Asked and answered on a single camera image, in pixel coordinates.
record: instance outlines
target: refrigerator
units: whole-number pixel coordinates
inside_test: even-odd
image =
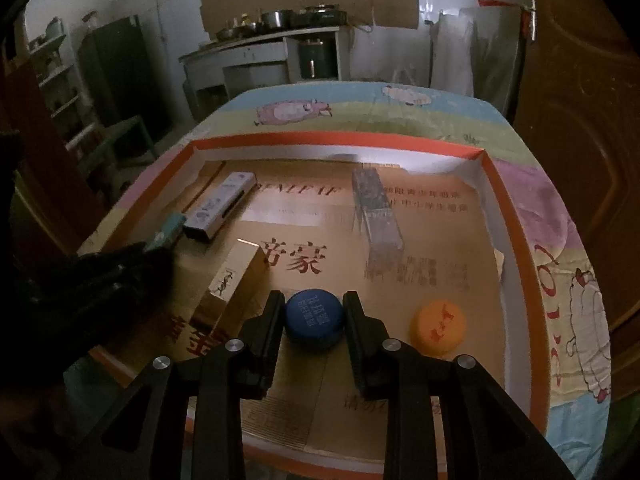
[[[140,115],[154,141],[164,136],[171,122],[136,15],[89,31],[78,49],[78,59],[104,126]],[[146,149],[139,132],[114,144],[118,158],[139,156]]]

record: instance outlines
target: metal screw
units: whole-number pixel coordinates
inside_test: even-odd
[[[156,370],[164,370],[171,364],[171,359],[169,359],[166,355],[156,357],[154,359],[154,368]]]
[[[225,343],[225,348],[230,352],[239,352],[244,348],[244,343],[241,339],[230,339]]]
[[[402,343],[398,341],[398,339],[385,339],[382,342],[382,348],[389,352],[397,352],[402,346]]]
[[[462,354],[458,357],[458,365],[462,368],[466,368],[467,370],[471,370],[471,368],[476,366],[476,360],[470,355]]]

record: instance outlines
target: wooden door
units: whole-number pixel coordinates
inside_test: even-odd
[[[616,329],[640,325],[640,58],[602,0],[536,0],[536,7],[514,127],[584,242],[615,369],[633,343],[627,336],[617,344]]]

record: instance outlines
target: blue bottle cap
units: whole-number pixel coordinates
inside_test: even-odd
[[[321,288],[295,293],[285,307],[287,336],[308,350],[326,350],[342,335],[344,311],[340,300]]]

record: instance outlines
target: tablecloth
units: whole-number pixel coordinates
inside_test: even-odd
[[[315,82],[245,92],[179,144],[283,130],[389,132],[468,144],[489,153],[516,206],[540,280],[551,363],[546,439],[578,480],[592,478],[610,402],[602,295],[561,197],[507,121],[484,101],[433,89]]]

